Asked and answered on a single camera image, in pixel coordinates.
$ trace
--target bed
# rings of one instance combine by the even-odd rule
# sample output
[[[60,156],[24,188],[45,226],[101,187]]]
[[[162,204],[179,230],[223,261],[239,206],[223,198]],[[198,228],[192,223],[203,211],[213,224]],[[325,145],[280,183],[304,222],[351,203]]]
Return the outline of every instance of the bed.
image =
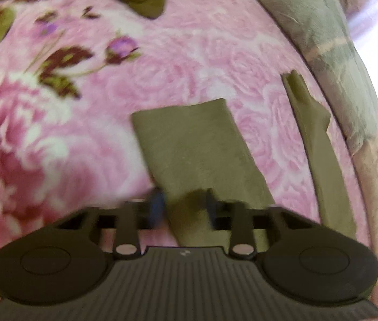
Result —
[[[117,0],[3,0],[0,20],[0,248],[83,206],[144,197],[153,184],[130,115],[220,97],[275,201],[318,221],[280,78],[296,69],[336,115],[328,133],[357,239],[378,254],[368,157],[350,153],[304,58],[257,0],[168,0],[156,20]],[[110,51],[131,56],[114,62]],[[53,78],[42,75],[50,62],[62,64]],[[141,238],[177,244],[166,223]],[[378,288],[374,295],[378,303]]]

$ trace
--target circular pad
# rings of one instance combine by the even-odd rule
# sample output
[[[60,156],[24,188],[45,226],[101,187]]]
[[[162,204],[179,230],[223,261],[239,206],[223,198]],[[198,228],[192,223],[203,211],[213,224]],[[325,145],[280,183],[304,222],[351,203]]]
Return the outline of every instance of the circular pad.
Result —
[[[77,231],[45,228],[0,249],[0,294],[52,304],[91,290],[107,268],[104,252]]]
[[[50,275],[65,269],[70,261],[66,250],[47,246],[28,251],[21,258],[21,265],[29,273]]]
[[[293,230],[270,247],[262,267],[278,288],[314,304],[359,298],[378,278],[378,260],[366,246],[321,227]]]

